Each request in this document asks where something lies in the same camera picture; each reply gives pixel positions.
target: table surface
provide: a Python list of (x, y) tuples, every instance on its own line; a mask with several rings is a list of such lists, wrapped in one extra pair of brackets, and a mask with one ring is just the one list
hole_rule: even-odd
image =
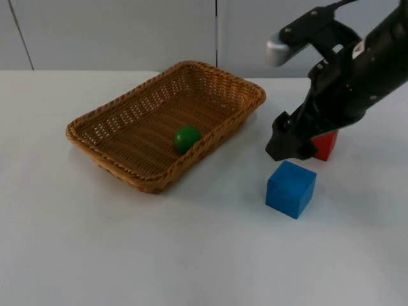
[(342, 130), (299, 220), (265, 205), (273, 119), (306, 79), (253, 79), (268, 99), (161, 195), (65, 138), (66, 124), (153, 72), (0, 72), (1, 305), (407, 305), (408, 87)]

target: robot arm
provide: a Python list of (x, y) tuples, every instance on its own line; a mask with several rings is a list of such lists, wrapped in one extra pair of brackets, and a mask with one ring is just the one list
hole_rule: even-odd
[[(276, 161), (316, 154), (311, 138), (361, 120), (365, 112), (408, 81), (408, 0), (361, 40), (334, 19), (335, 10), (355, 0), (314, 8), (280, 30), (267, 43), (272, 66), (290, 60), (307, 45), (323, 56), (309, 72), (311, 87), (291, 115), (272, 125), (266, 151)], [(341, 45), (338, 52), (333, 48)]]

